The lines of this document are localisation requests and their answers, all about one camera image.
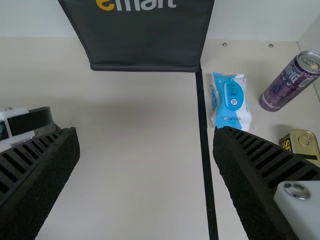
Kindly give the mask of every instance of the black foam pad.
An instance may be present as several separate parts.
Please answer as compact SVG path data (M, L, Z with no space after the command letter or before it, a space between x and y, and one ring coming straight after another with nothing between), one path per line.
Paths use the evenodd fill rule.
M213 157L250 240L298 239L273 198L280 182L320 180L320 168L232 127L215 128Z
M75 128L0 153L0 239L33 240L80 157Z

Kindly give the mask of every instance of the blue wet wipes pack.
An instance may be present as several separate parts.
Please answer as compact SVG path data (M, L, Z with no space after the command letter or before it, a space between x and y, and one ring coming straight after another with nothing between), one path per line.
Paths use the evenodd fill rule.
M213 126L249 130L252 117L245 97L246 85L244 74L224 76L212 73L210 87Z

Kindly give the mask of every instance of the black strap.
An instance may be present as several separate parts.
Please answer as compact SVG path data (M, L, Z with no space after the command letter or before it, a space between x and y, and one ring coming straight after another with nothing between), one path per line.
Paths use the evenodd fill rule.
M207 132L207 114L206 114L204 80L202 77L201 65L199 66L199 70L195 73L195 80L196 80L196 93L197 93L197 100L198 100L200 146L201 146L202 170L203 170L203 178L204 178L206 215L208 218L208 228L209 228L209 239L218 240L219 239L218 225L217 225L217 217L216 217L214 187L212 183L210 151L209 151L208 132Z
M29 113L7 119L12 136L24 134L52 123L49 106L30 110Z

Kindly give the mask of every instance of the metal bolt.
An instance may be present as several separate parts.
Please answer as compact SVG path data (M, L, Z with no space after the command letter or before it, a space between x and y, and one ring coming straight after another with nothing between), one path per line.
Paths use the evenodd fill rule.
M284 185L284 190L292 197L300 200L307 200L310 198L311 193L309 189L303 184L290 181Z

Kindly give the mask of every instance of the beige table surface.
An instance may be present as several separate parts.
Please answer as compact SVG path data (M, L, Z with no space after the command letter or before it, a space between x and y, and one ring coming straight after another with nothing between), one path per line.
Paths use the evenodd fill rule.
M224 75L245 74L246 100L252 121L249 132L278 144L278 140L292 129L307 129L320 138L320 103L313 85L278 112L268 112L260 107L261 93L300 52L296 42L207 40L201 58L204 95L208 123L210 153L213 150L214 129L211 122L211 72ZM219 169L211 156L211 172L219 239L248 239L233 207L230 194Z
M78 39L0 39L0 108L50 106L81 157L36 240L208 240L194 73L92 71Z

